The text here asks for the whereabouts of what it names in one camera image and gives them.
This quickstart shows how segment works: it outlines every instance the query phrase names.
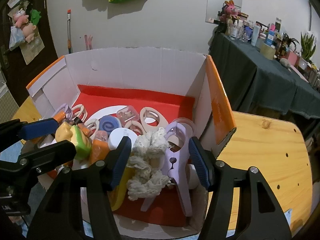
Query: red sheet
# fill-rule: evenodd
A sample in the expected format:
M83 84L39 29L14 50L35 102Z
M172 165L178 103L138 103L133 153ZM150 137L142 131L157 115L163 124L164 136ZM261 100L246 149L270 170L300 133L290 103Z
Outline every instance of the red sheet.
M108 106L132 105L138 113L145 106L159 111L170 123L175 118L186 117L192 120L192 107L195 99L162 92L118 89L78 85L81 93L75 105L83 104L88 118ZM176 188L164 188L147 212L140 211L144 199L130 201L127 196L122 206L115 211L135 220L163 226L183 227L186 223Z

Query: wooden table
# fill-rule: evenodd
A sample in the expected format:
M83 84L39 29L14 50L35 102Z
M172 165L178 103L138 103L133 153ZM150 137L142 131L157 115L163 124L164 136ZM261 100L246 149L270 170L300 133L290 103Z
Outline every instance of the wooden table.
M41 115L33 104L31 97L28 97L26 101L23 102L18 111L12 117L12 119L20 119L21 122L35 122L40 118Z
M290 122L233 113L237 131L218 159L238 169L258 167L283 211L293 209L290 228L294 232L309 218L312 199L311 167L302 134ZM28 122L40 117L30 97L14 116ZM229 229L236 227L239 203L237 188L233 200Z

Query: screw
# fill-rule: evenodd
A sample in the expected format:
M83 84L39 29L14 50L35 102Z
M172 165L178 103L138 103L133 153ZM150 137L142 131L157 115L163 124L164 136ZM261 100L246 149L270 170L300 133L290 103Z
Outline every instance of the screw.
M27 159L23 158L20 160L19 163L20 163L20 165L25 165L27 163L27 161L28 161Z
M7 187L7 192L9 196L11 196L13 194L13 187L12 186Z
M100 160L96 162L96 166L102 167L104 165L104 161Z
M64 167L61 172L62 173L68 173L70 171L70 168L69 167Z
M250 171L252 172L252 173L258 173L258 168L257 167L254 167L254 166L252 166L251 168L250 168Z
M223 161L216 161L216 165L218 167L223 167L224 166L224 162Z

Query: pink bunny toy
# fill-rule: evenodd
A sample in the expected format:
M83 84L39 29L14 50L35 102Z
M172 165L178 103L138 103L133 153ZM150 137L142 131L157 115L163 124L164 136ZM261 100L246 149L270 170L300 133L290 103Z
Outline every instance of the pink bunny toy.
M228 16L236 17L238 15L239 10L236 9L235 3L233 0L225 1L226 5L223 7L224 14L219 17L221 22L226 22Z
M15 21L14 26L17 28L20 28L23 24L28 23L28 15L26 15L26 12L24 10L19 10L14 16L13 20Z

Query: cardboard box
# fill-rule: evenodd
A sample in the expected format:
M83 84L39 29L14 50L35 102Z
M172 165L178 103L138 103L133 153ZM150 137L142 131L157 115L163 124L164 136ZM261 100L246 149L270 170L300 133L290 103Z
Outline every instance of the cardboard box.
M76 102L80 95L78 85L151 90L193 97L195 135L201 136L204 149L211 150L215 157L236 131L228 98L209 55L152 47L82 51L59 58L41 72L27 90L42 117L49 118L63 103L72 106ZM119 215L114 217L121 235L149 239L181 238L199 233L207 201L208 194L202 186L192 190L193 216L183 228L148 224ZM84 203L82 211L88 221Z

